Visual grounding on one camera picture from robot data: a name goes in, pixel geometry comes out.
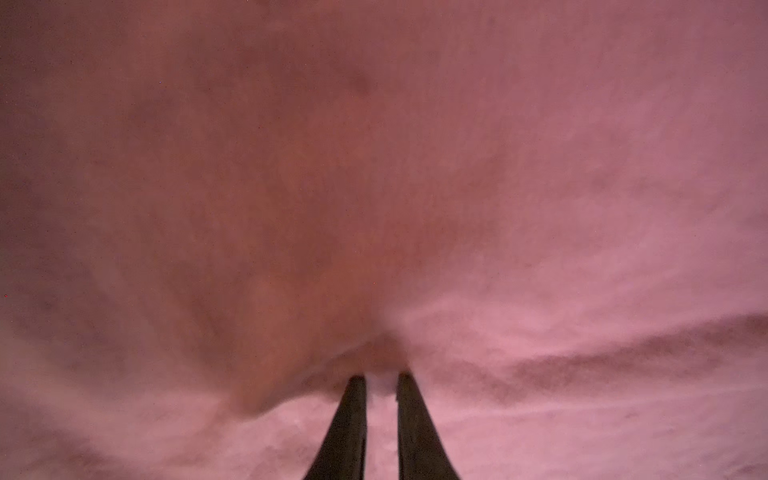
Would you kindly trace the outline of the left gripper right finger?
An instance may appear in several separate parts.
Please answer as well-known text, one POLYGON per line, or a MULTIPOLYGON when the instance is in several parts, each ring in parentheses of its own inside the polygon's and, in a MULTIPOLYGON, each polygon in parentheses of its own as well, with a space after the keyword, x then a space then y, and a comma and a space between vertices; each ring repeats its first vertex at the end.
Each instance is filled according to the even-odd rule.
POLYGON ((415 378, 400 373, 396 400, 400 480, 459 480, 415 378))

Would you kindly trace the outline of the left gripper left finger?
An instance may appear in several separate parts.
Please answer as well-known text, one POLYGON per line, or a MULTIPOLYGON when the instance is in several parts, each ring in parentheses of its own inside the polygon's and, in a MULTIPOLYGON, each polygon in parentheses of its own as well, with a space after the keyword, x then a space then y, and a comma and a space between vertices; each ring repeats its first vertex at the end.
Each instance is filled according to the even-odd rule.
POLYGON ((349 379, 336 412, 304 480, 362 480, 367 441, 367 386, 349 379))

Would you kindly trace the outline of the maroon tank top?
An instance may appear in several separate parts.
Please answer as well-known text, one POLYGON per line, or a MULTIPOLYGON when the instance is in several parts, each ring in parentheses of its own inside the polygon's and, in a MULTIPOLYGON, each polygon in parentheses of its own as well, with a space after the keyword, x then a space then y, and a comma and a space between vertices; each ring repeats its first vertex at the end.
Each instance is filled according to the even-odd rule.
POLYGON ((5 1, 1 475, 767 475, 763 1, 5 1))

